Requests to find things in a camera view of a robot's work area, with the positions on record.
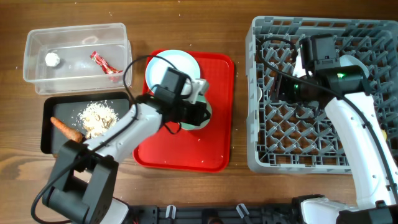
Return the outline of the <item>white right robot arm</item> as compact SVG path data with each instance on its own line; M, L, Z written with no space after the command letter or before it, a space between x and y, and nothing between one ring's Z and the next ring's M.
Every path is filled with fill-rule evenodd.
M317 101L336 129L354 179L355 207L326 197L301 200L303 223L397 223L397 166L376 118L368 72L347 56L306 60L296 56L278 94L285 100Z

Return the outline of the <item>red snack wrapper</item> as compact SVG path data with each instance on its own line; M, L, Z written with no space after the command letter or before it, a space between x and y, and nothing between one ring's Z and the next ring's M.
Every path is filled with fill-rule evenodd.
M94 51L90 55L90 59L96 62L101 67L101 69L104 71L105 74L114 74L122 72L122 70L118 70L112 67L97 51Z

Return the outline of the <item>yellow plastic cup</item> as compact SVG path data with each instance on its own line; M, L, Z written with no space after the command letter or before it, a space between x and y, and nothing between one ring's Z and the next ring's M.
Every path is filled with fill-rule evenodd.
M387 133L385 132L385 130L381 130L381 133L382 133L382 135L383 135L383 138L385 139L385 140L387 140Z

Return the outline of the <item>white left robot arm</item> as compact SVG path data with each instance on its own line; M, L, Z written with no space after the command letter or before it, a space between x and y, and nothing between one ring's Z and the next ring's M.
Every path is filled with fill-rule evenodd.
M210 118L206 103L198 99L208 82L191 81L187 94L178 86L178 81L163 80L154 93L138 96L105 133L84 142L67 141L33 206L41 201L67 223L133 223L132 208L113 196L120 163L166 123L198 126Z

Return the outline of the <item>orange carrot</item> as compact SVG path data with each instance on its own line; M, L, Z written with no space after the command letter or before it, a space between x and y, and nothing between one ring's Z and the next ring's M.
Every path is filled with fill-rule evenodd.
M68 127L65 123L55 117L51 117L50 121L67 139L75 142L82 142L83 135L81 132Z

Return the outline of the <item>light blue plate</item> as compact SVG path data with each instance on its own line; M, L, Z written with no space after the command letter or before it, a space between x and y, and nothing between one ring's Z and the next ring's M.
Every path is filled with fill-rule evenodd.
M161 83L167 68L172 67L171 64L177 70L189 75L192 80L201 78L199 64L190 54L182 50L165 50L156 55L162 58L152 58L146 68L146 84L148 88L155 90L154 86Z

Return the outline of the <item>light blue bowl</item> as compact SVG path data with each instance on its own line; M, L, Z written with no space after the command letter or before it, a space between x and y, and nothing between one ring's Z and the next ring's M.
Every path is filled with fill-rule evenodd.
M365 66L364 63L362 63L359 59L355 58L352 55L342 55L340 57L340 65L342 67L348 67L348 66L352 66L352 65L357 65L359 67L362 68L365 76L368 78L369 77L369 70L368 68Z

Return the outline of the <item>green bowl with rice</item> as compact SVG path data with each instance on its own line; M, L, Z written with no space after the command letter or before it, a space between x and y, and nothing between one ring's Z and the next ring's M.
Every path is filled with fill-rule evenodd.
M206 103L206 110L209 113L209 116L206 113L205 113L205 116L208 119L203 121L202 123L200 123L199 126L195 126L195 125L187 124L187 123L181 123L182 129L187 130L187 131L199 130L199 129L203 129L210 122L210 119L212 117L212 108L211 108L210 103L207 101L207 99L203 95L198 96L197 102Z

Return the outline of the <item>white plastic spoon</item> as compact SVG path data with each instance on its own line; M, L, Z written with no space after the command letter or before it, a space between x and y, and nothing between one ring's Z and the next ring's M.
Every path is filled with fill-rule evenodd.
M257 104L260 103L262 98L262 89L260 87L257 87Z

